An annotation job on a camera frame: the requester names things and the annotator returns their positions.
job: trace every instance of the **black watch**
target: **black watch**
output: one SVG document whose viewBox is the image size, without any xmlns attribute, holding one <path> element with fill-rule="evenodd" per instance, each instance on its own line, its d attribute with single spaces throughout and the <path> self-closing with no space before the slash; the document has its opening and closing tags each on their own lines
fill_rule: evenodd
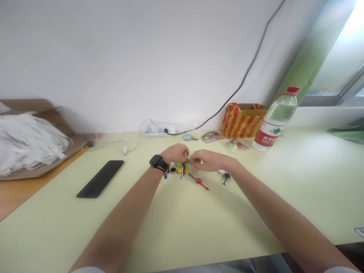
<svg viewBox="0 0 364 273">
<path fill-rule="evenodd" d="M 163 160 L 161 155 L 155 155 L 149 161 L 151 167 L 160 169 L 162 172 L 165 172 L 168 169 L 168 163 Z"/>
</svg>

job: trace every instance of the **paper bag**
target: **paper bag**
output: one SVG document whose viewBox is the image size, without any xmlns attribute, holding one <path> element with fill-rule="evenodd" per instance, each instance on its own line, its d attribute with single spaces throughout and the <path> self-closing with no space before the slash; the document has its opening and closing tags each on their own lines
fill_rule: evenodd
<svg viewBox="0 0 364 273">
<path fill-rule="evenodd" d="M 227 105 L 221 132 L 227 138 L 252 138 L 257 134 L 268 109 L 261 104 Z"/>
</svg>

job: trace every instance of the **green cloth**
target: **green cloth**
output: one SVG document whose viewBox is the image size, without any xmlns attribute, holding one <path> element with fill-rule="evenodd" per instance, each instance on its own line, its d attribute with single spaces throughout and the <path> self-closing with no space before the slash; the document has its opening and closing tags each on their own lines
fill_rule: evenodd
<svg viewBox="0 0 364 273">
<path fill-rule="evenodd" d="M 356 0 L 327 1 L 277 94 L 285 93 L 290 86 L 298 86 L 300 90 L 297 93 L 297 101 L 298 104 L 301 103 L 339 37 L 355 3 Z"/>
<path fill-rule="evenodd" d="M 339 138 L 364 145 L 364 118 L 354 122 L 351 126 L 329 129 L 327 131 Z"/>
</svg>

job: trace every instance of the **wooden desk edge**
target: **wooden desk edge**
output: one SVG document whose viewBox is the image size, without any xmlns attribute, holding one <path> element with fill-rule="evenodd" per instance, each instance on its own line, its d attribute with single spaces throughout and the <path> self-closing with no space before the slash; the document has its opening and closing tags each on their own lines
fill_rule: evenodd
<svg viewBox="0 0 364 273">
<path fill-rule="evenodd" d="M 61 165 L 41 177 L 0 181 L 0 221 L 16 210 L 21 204 L 39 191 L 45 184 L 55 178 L 61 171 L 66 169 L 84 151 L 79 150 Z"/>
</svg>

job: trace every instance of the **power cord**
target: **power cord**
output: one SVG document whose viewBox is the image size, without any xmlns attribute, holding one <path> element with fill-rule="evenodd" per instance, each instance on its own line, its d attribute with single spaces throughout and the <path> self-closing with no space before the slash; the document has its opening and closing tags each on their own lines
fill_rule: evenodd
<svg viewBox="0 0 364 273">
<path fill-rule="evenodd" d="M 126 146 L 125 146 L 125 148 L 124 148 L 124 154 L 130 153 L 130 152 L 134 151 L 134 150 L 138 147 L 139 142 L 140 142 L 141 128 L 142 128 L 143 124 L 144 124 L 144 123 L 146 123 L 147 121 L 151 121 L 151 122 L 152 122 L 152 124 L 154 124 L 154 123 L 153 123 L 153 120 L 151 120 L 151 119 L 146 119 L 145 121 L 143 121 L 143 123 L 140 125 L 140 128 L 139 128 L 139 139 L 138 139 L 138 143 L 136 144 L 136 146 L 135 146 L 133 149 L 131 149 L 131 150 L 129 150 L 129 151 L 127 151 L 127 150 L 126 150 Z M 81 145 L 81 150 L 82 150 L 82 151 L 84 151 L 84 152 L 92 152 L 92 151 L 96 151 L 96 150 L 100 149 L 101 147 L 103 147 L 103 146 L 104 146 L 105 144 L 107 144 L 107 143 L 117 143 L 117 142 L 126 141 L 126 140 L 106 141 L 106 142 L 104 142 L 102 145 L 97 146 L 95 149 L 92 149 L 92 150 L 90 150 L 90 149 L 89 149 L 89 150 L 85 150 L 83 147 L 84 147 L 84 146 L 85 146 L 85 144 L 87 144 L 89 141 L 99 142 L 100 140 L 99 140 L 99 139 L 90 139 L 90 140 L 85 141 L 85 142 Z"/>
<path fill-rule="evenodd" d="M 172 134 L 172 133 L 168 133 L 168 129 L 165 128 L 164 129 L 164 132 L 167 134 L 167 135 L 181 135 L 181 134 L 184 134 L 184 133 L 187 133 L 187 132 L 190 132 L 190 131 L 193 131 L 193 130 L 197 130 L 199 128 L 201 128 L 203 125 L 205 125 L 210 119 L 214 118 L 218 113 L 220 113 L 220 111 L 225 107 L 225 105 L 229 102 L 229 100 L 231 100 L 232 97 L 234 97 L 234 95 L 240 90 L 240 88 L 243 86 L 244 82 L 245 82 L 245 79 L 246 77 L 248 76 L 249 72 L 250 72 L 250 69 L 252 68 L 253 64 L 255 63 L 255 60 L 256 58 L 258 57 L 258 53 L 260 51 L 260 48 L 262 46 L 262 43 L 263 43 L 263 40 L 264 40 L 264 37 L 265 37 L 265 34 L 268 30 L 268 27 L 269 27 L 269 24 L 270 22 L 273 20 L 273 18 L 277 15 L 277 13 L 280 11 L 280 9 L 282 8 L 283 4 L 286 2 L 286 0 L 282 0 L 281 4 L 278 6 L 278 8 L 276 9 L 276 11 L 273 13 L 273 15 L 270 17 L 270 19 L 268 20 L 267 24 L 265 25 L 265 28 L 264 28 L 264 32 L 263 32 L 263 35 L 260 39 L 260 42 L 259 42 L 259 45 L 258 45 L 258 48 L 257 48 L 257 51 L 255 52 L 255 55 L 254 55 L 254 58 L 253 60 L 251 61 L 249 67 L 248 67 L 248 70 L 245 72 L 245 75 L 244 75 L 244 78 L 242 80 L 242 83 L 239 85 L 238 89 L 236 89 L 236 91 L 230 96 L 230 98 L 227 99 L 227 101 L 223 104 L 223 106 L 221 106 L 221 108 L 211 117 L 209 117 L 204 123 L 202 123 L 200 126 L 194 128 L 194 129 L 191 129 L 191 130 L 187 130 L 187 131 L 184 131 L 184 132 L 181 132 L 181 133 L 176 133 L 176 134 Z"/>
</svg>

